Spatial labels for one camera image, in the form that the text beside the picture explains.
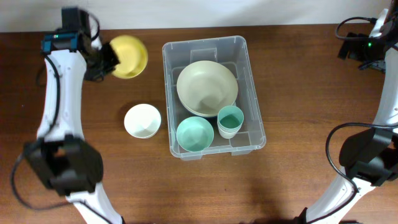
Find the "beige plate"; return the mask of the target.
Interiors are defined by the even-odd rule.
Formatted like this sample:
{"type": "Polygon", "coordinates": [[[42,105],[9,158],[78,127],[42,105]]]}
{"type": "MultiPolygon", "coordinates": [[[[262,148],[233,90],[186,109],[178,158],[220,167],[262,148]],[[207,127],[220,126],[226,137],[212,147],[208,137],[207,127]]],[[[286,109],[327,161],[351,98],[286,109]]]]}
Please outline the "beige plate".
{"type": "Polygon", "coordinates": [[[191,110],[218,114],[238,97],[238,82],[224,65],[209,60],[193,62],[177,78],[179,100],[191,110]]]}

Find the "white bowl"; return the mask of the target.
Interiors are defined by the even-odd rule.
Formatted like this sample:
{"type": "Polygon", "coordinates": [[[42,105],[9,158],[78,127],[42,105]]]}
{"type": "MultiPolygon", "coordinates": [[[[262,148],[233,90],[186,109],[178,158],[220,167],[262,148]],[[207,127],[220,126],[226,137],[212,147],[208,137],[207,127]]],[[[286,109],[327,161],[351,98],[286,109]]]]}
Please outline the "white bowl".
{"type": "Polygon", "coordinates": [[[125,130],[133,137],[148,139],[154,136],[161,125],[159,110],[149,104],[135,105],[124,117],[125,130]]]}

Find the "cream cup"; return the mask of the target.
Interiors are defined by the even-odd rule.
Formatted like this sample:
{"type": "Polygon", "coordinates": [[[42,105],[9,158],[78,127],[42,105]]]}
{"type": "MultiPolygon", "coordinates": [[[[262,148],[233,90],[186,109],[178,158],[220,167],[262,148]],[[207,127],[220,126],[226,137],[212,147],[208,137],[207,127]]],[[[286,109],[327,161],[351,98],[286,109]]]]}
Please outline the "cream cup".
{"type": "Polygon", "coordinates": [[[237,135],[237,133],[238,133],[237,131],[229,133],[229,132],[225,132],[223,130],[219,130],[220,136],[225,139],[231,139],[231,138],[235,137],[235,135],[237,135]]]}

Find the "mint green cup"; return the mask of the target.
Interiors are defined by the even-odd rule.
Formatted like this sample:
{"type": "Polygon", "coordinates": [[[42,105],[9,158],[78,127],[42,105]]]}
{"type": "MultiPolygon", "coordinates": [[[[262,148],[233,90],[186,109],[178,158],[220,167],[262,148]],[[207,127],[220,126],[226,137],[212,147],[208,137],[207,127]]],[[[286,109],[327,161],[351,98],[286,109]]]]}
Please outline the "mint green cup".
{"type": "Polygon", "coordinates": [[[237,106],[225,106],[220,109],[217,120],[223,128],[238,129],[244,121],[244,113],[237,106]]]}

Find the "grey cup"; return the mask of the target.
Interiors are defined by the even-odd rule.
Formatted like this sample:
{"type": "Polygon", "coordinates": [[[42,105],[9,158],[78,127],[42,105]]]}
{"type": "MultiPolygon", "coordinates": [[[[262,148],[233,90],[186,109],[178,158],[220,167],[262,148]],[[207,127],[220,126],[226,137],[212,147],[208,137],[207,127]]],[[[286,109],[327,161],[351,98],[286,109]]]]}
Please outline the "grey cup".
{"type": "Polygon", "coordinates": [[[226,133],[236,133],[236,132],[238,132],[241,129],[241,127],[242,126],[239,125],[239,126],[237,126],[235,128],[227,128],[227,127],[224,127],[221,124],[218,125],[218,128],[221,129],[222,131],[226,132],[226,133]]]}

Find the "mint green bowl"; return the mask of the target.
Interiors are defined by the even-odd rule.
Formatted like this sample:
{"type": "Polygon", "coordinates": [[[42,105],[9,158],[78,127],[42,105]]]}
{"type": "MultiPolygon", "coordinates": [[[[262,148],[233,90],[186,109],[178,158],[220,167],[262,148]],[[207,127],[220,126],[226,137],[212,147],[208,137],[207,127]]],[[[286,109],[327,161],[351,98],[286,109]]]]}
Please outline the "mint green bowl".
{"type": "Polygon", "coordinates": [[[188,152],[200,152],[210,147],[214,135],[210,122],[199,116],[186,118],[177,127],[177,142],[188,152]]]}

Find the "yellow bowl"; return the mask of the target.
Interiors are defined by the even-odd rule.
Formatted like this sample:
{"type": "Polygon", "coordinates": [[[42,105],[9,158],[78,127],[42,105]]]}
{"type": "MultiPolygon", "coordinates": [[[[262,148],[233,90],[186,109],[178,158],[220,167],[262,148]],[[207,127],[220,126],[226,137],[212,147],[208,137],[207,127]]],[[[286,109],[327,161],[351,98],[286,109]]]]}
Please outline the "yellow bowl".
{"type": "Polygon", "coordinates": [[[110,46],[119,60],[112,71],[115,77],[130,79],[144,71],[148,63],[148,52],[137,37],[120,35],[111,40],[110,46]]]}

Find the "cream plate front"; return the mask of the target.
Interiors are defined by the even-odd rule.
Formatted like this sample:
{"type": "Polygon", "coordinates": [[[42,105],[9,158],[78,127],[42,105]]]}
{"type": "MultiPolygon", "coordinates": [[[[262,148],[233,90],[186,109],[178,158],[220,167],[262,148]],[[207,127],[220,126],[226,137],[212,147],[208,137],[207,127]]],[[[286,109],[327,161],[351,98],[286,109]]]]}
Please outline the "cream plate front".
{"type": "Polygon", "coordinates": [[[181,102],[181,104],[183,105],[183,107],[184,107],[185,109],[187,109],[189,112],[191,112],[191,113],[194,114],[194,115],[201,116],[201,117],[204,117],[204,118],[214,118],[214,117],[217,116],[217,114],[215,114],[215,115],[211,115],[211,114],[208,115],[208,114],[203,114],[203,113],[197,113],[197,112],[191,110],[189,107],[187,107],[184,103],[181,102]]]}

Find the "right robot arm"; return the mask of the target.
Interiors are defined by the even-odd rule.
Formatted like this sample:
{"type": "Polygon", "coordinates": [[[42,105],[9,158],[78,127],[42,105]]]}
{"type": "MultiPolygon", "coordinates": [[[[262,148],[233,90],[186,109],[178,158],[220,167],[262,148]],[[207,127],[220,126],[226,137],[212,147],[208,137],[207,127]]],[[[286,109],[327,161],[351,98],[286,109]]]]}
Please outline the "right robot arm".
{"type": "Polygon", "coordinates": [[[294,223],[339,223],[364,195],[397,179],[397,1],[391,1],[379,17],[365,20],[374,26],[370,34],[336,36],[343,41],[338,56],[359,61],[360,70],[371,68],[385,74],[376,117],[371,124],[344,123],[330,131],[325,152],[336,179],[294,223]],[[348,127],[363,131],[344,141],[336,165],[330,156],[331,138],[348,127]]]}

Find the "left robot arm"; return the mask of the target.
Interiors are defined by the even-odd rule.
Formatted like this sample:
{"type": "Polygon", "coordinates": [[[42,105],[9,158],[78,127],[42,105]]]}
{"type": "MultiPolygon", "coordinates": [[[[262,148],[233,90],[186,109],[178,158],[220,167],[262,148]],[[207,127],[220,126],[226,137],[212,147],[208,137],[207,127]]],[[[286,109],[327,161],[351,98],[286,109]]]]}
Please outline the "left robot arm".
{"type": "Polygon", "coordinates": [[[62,26],[45,34],[41,53],[47,84],[37,139],[20,156],[46,189],[74,205],[87,223],[124,223],[103,188],[101,154],[84,138],[81,93],[85,80],[101,82],[120,63],[109,43],[100,40],[96,17],[79,7],[62,8],[62,26]]]}

